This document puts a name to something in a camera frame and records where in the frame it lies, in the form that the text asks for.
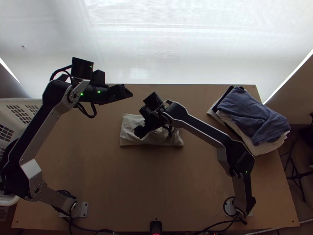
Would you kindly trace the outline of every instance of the laundry basket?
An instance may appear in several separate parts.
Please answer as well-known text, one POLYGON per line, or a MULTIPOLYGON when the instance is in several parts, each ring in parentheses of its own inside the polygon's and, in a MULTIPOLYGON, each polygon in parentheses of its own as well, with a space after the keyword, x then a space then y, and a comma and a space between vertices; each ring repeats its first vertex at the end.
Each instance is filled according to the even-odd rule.
MULTIPOLYGON (((41 99, 0 99, 0 160, 5 148, 22 135, 41 104, 41 99)), ((0 206, 11 206, 19 199, 13 194, 4 195, 4 191, 0 190, 0 206)))

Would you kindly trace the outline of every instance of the wooden table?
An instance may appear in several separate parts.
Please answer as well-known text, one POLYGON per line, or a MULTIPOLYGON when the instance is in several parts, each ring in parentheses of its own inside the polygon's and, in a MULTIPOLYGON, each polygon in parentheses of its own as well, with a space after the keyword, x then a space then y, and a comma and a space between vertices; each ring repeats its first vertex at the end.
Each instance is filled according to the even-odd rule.
MULTIPOLYGON (((164 231, 198 231, 229 220, 222 204, 234 195, 232 180, 213 146, 186 130, 181 130, 184 147, 119 146, 123 113, 139 114, 142 100, 153 91, 231 135, 207 115, 228 87, 127 85, 134 97, 97 106, 94 119, 73 109, 61 116, 36 156, 43 177, 51 188, 89 202, 87 218, 75 219, 85 228, 148 231, 150 221, 158 219, 164 231)), ((255 86, 244 87, 260 100, 255 86)), ((253 217, 231 229, 299 226, 278 152, 257 156, 251 177, 257 201, 253 217)), ((68 224, 51 206, 21 199, 12 227, 67 230, 68 224)))

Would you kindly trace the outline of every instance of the light strip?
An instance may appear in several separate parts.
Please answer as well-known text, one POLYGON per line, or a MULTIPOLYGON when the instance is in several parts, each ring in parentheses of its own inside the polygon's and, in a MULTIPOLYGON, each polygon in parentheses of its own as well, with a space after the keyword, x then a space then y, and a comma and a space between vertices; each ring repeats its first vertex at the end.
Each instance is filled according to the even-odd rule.
POLYGON ((270 95, 270 97, 263 103, 264 105, 275 95, 275 93, 301 68, 301 66, 313 55, 313 49, 309 52, 309 54, 304 58, 304 60, 298 65, 298 67, 283 81, 279 87, 270 95))
POLYGON ((20 82, 1 58, 0 64, 15 78, 16 81, 20 82))

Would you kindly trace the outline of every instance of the silver bracket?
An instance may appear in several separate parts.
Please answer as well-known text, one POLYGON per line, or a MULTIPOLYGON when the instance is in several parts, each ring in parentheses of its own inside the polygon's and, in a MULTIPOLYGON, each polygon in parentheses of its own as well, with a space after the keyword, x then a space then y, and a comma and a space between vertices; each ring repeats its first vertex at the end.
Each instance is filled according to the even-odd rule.
MULTIPOLYGON (((82 202, 80 205, 80 212, 77 211, 76 215, 73 216, 73 218, 85 218, 87 216, 87 210, 88 210, 88 202, 82 202)), ((69 216, 64 215, 61 212, 59 212, 59 217, 69 218, 69 216)))
MULTIPOLYGON (((228 201, 226 202, 225 210, 226 210, 226 212, 227 212, 229 215, 234 215, 234 214, 236 214, 236 210, 235 210, 235 208, 234 208, 234 206, 233 206, 233 204, 232 204, 232 201, 229 201, 229 200, 228 200, 228 201)), ((251 217, 251 216, 253 216, 253 213, 252 213, 252 212, 249 213, 248 217, 251 217)))

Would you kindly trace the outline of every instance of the white curtain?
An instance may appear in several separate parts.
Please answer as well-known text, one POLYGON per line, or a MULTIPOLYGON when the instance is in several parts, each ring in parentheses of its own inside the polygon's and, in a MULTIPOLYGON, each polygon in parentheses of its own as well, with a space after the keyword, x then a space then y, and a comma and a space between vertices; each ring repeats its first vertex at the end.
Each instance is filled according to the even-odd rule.
POLYGON ((34 98, 75 56, 107 83, 256 84, 264 101, 313 48, 312 12, 311 0, 0 0, 0 57, 34 98))

